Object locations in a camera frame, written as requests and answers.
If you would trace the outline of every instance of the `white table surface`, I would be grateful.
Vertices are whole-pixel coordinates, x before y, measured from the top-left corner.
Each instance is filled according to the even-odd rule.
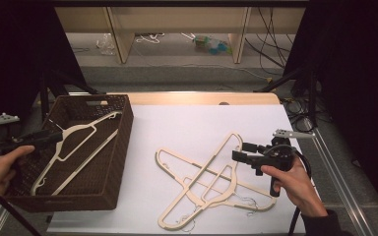
[[[291,130],[282,105],[133,105],[134,123],[115,210],[55,212],[48,232],[56,234],[188,234],[158,226],[158,217],[182,191],[181,185],[160,169],[158,148],[169,148],[205,163],[231,132],[243,142],[269,145],[276,129]],[[291,144],[299,151],[295,139]],[[228,163],[231,153],[227,154]],[[256,176],[250,166],[238,163],[239,180],[269,191],[270,177]],[[253,198],[261,203],[257,196]],[[187,208],[182,215],[193,211]],[[295,206],[281,192],[274,207],[249,215],[249,210],[208,208],[184,229],[191,234],[286,233]],[[304,232],[301,217],[295,232]]]

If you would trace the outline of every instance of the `brown woven basket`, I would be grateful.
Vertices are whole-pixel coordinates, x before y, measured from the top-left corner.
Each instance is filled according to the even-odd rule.
[[[97,123],[93,135],[90,136],[94,129],[86,128],[73,132],[63,141],[59,156],[64,158],[90,136],[65,161],[55,161],[35,196],[31,195],[32,184],[56,152],[56,144],[27,156],[5,199],[29,212],[116,208],[134,119],[128,95],[58,96],[42,129],[60,132],[59,127],[66,130],[75,125],[89,124],[112,111],[121,111],[122,114]],[[58,195],[51,196],[116,129],[116,137]]]

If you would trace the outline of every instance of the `wrist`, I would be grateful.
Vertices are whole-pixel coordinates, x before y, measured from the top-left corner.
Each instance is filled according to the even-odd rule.
[[[327,210],[317,196],[304,200],[298,208],[302,214],[309,217],[323,217],[328,215]]]

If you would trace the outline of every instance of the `beige hanger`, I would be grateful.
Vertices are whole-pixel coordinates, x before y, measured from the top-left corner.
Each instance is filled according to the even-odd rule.
[[[103,121],[103,120],[106,120],[106,119],[113,119],[115,118],[118,114],[121,114],[122,111],[112,111],[94,121],[92,121],[91,123],[89,124],[86,124],[86,125],[76,125],[76,126],[72,126],[72,127],[69,127],[68,129],[66,130],[63,130],[63,141],[59,142],[56,144],[56,152],[54,153],[54,155],[51,157],[50,161],[48,161],[47,165],[45,166],[44,170],[41,172],[41,174],[38,176],[38,178],[35,180],[35,182],[32,184],[32,187],[31,187],[31,195],[32,196],[35,196],[35,192],[36,192],[36,189],[43,186],[45,184],[45,175],[47,174],[47,172],[50,170],[51,166],[53,166],[53,164],[58,160],[58,161],[66,161],[73,153],[75,153],[75,151],[80,148],[95,132],[96,132],[96,124]],[[83,130],[83,129],[87,129],[89,127],[92,127],[93,130],[92,132],[87,136],[85,137],[72,151],[69,152],[69,154],[66,155],[66,157],[62,158],[59,156],[60,154],[60,151],[61,151],[61,148],[63,147],[63,144],[64,144],[64,141],[66,140],[67,137],[69,137],[71,134],[73,134],[74,132],[78,131],[78,130]]]
[[[164,228],[166,230],[179,230],[186,226],[190,221],[192,221],[198,214],[200,214],[203,210],[207,209],[208,207],[217,207],[221,205],[226,205],[226,206],[231,206],[231,207],[239,207],[239,208],[244,208],[244,209],[249,209],[249,210],[254,210],[254,211],[264,211],[268,210],[271,207],[273,207],[276,203],[276,198],[273,198],[270,196],[267,192],[264,190],[258,189],[252,185],[249,185],[247,183],[241,182],[237,180],[236,176],[236,166],[237,166],[237,161],[232,161],[230,164],[227,164],[223,169],[220,171],[213,170],[209,168],[209,165],[214,161],[214,159],[217,157],[217,155],[221,152],[222,148],[225,146],[225,144],[230,140],[231,137],[236,137],[238,138],[239,145],[237,147],[238,151],[241,151],[241,146],[242,146],[242,139],[238,134],[235,133],[230,133],[222,142],[222,144],[219,146],[219,148],[216,150],[216,152],[213,154],[213,156],[207,161],[205,165],[200,164],[190,158],[187,158],[183,155],[180,155],[178,153],[173,152],[172,150],[169,150],[167,148],[160,148],[156,152],[156,161],[157,165],[164,170],[167,174],[169,174],[175,181],[177,181],[182,187],[183,190],[180,192],[180,194],[177,196],[177,198],[174,199],[174,201],[167,207],[167,209],[161,214],[161,216],[158,218],[158,225],[161,228]],[[175,173],[173,173],[167,166],[166,163],[162,162],[160,160],[160,155],[165,152],[170,154],[173,157],[176,157],[178,159],[181,159],[187,163],[190,163],[198,168],[200,170],[198,173],[193,177],[185,177],[185,178],[180,178],[178,177]],[[223,174],[226,168],[231,169],[231,174],[230,176],[227,176]],[[210,184],[205,184],[199,181],[199,178],[204,172],[209,172],[211,174],[215,175],[214,180]],[[222,178],[226,181],[229,181],[229,187],[225,191],[220,191],[218,189],[214,188],[215,183],[219,180],[219,178]],[[201,184],[207,189],[204,191],[202,194],[201,198],[196,196],[194,193],[192,193],[191,188],[193,187],[194,184]],[[237,186],[242,186],[244,188],[247,188],[249,190],[252,190],[258,194],[261,194],[265,197],[268,197],[270,199],[270,202],[266,206],[250,206],[250,205],[244,205],[240,203],[233,203],[229,200],[231,196],[236,195],[235,189]],[[215,191],[220,193],[219,196],[216,196],[210,200],[206,199],[206,195],[211,191]],[[187,197],[195,206],[196,209],[194,212],[187,217],[184,217],[184,219],[179,220],[176,224],[169,224],[165,223],[164,220],[165,218],[170,214],[170,212],[182,201],[184,197]]]

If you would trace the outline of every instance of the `person's right hand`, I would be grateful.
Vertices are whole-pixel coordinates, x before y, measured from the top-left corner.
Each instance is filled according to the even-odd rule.
[[[294,205],[299,207],[302,214],[311,217],[327,215],[327,211],[318,197],[299,157],[296,156],[294,158],[292,168],[287,172],[268,165],[263,165],[261,170],[263,173],[279,179],[275,181],[274,190],[279,192],[281,188],[284,188],[289,199]]]

